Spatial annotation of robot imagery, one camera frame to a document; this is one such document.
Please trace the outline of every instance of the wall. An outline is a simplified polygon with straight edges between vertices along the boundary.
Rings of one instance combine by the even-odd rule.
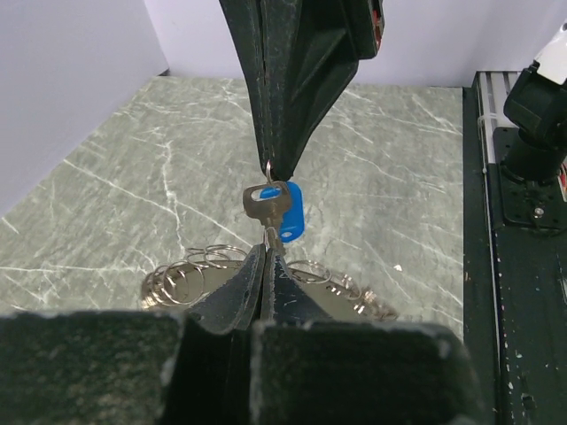
[[[144,0],[0,1],[0,217],[165,69]]]
[[[240,77],[218,0],[145,0],[173,74]],[[477,70],[520,70],[567,18],[565,0],[384,0],[378,57],[357,81],[470,85]]]

